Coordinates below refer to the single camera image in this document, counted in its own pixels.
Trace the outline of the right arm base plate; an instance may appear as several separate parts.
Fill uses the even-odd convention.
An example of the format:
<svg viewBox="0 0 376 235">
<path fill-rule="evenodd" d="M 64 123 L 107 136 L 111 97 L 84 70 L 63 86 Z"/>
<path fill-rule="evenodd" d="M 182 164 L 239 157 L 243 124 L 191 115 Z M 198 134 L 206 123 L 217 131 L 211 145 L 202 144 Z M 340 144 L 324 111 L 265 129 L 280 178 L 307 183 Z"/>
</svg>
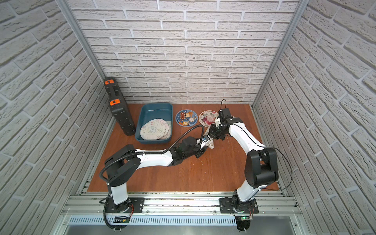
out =
<svg viewBox="0 0 376 235">
<path fill-rule="evenodd" d="M 219 199 L 219 208 L 222 214 L 258 214 L 259 208 L 256 199 L 241 202 L 235 198 L 223 197 Z"/>
</svg>

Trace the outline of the white dog face coaster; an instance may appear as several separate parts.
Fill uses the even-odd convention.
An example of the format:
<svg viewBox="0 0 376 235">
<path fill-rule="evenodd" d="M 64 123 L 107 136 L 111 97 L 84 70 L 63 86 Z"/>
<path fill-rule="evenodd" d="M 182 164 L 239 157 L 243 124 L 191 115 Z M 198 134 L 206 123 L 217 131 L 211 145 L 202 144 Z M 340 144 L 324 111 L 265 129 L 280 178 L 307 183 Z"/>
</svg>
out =
<svg viewBox="0 0 376 235">
<path fill-rule="evenodd" d="M 210 149 L 214 149 L 214 139 L 210 139 L 206 142 L 206 146 Z"/>
</svg>

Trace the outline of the floral pink coaster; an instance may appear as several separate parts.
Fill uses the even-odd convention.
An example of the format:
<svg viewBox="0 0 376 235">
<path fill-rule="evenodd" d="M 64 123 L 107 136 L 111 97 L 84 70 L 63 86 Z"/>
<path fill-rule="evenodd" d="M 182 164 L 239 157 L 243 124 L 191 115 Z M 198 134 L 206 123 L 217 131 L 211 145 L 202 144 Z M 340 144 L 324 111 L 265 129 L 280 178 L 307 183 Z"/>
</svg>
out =
<svg viewBox="0 0 376 235">
<path fill-rule="evenodd" d="M 218 112 L 212 111 L 212 110 L 206 110 L 206 111 L 203 111 L 199 115 L 198 120 L 200 124 L 203 125 L 204 127 L 210 127 L 212 124 L 215 123 L 215 120 L 217 117 L 218 117 Z"/>
</svg>

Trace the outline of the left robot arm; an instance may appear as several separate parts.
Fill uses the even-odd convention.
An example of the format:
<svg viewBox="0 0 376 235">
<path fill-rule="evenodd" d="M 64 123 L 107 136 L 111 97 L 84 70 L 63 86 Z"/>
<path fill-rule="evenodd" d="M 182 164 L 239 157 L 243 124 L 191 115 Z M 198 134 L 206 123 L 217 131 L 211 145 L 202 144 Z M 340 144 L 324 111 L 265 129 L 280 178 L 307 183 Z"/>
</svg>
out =
<svg viewBox="0 0 376 235">
<path fill-rule="evenodd" d="M 106 182 L 113 204 L 128 207 L 130 200 L 126 183 L 137 169 L 179 165 L 191 156 L 199 158 L 212 143 L 213 138 L 204 135 L 198 139 L 187 137 L 165 150 L 140 150 L 127 145 L 105 161 L 99 176 Z"/>
</svg>

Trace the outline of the white butterfly coaster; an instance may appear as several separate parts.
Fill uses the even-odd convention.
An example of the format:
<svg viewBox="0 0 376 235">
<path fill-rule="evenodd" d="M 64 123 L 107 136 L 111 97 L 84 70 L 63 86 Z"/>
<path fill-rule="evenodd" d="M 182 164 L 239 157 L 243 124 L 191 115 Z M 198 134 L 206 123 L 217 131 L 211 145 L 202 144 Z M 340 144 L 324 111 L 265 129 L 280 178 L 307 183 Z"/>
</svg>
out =
<svg viewBox="0 0 376 235">
<path fill-rule="evenodd" d="M 169 133 L 168 123 L 160 118 L 150 120 L 141 127 L 140 135 L 144 140 L 159 140 Z"/>
</svg>

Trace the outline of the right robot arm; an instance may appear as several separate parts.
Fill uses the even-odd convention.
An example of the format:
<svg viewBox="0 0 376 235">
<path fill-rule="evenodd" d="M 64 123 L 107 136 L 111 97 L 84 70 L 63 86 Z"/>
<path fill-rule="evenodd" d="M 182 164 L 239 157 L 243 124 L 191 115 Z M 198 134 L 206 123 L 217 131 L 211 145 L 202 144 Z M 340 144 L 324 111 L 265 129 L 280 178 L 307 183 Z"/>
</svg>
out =
<svg viewBox="0 0 376 235">
<path fill-rule="evenodd" d="M 228 108 L 219 110 L 215 123 L 209 128 L 213 139 L 224 140 L 226 135 L 233 137 L 246 154 L 245 181 L 233 196 L 233 205 L 245 207 L 258 192 L 279 179 L 277 152 L 259 142 Z"/>
</svg>

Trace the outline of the teal storage box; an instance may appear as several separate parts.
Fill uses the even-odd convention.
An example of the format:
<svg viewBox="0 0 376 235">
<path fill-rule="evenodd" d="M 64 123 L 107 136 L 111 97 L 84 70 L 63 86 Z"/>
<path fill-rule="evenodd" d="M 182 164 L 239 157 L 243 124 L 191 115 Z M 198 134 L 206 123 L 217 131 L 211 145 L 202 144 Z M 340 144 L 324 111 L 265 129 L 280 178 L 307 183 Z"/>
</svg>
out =
<svg viewBox="0 0 376 235">
<path fill-rule="evenodd" d="M 150 121 L 155 119 L 165 121 L 168 128 L 166 128 L 166 133 L 155 140 L 146 140 L 141 135 L 142 127 Z M 164 144 L 171 140 L 172 136 L 172 120 L 173 120 L 173 106 L 170 103 L 150 103 L 142 107 L 135 138 L 142 144 Z"/>
</svg>

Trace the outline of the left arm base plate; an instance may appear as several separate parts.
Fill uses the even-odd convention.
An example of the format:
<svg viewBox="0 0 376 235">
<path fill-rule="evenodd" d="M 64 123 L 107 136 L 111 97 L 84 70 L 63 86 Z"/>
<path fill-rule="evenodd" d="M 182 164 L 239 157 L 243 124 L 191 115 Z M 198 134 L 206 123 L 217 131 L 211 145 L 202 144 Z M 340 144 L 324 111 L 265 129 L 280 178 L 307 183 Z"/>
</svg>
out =
<svg viewBox="0 0 376 235">
<path fill-rule="evenodd" d="M 111 213 L 141 213 L 144 208 L 145 198 L 129 197 L 125 202 L 115 205 L 113 199 L 109 200 L 106 207 L 107 212 Z"/>
</svg>

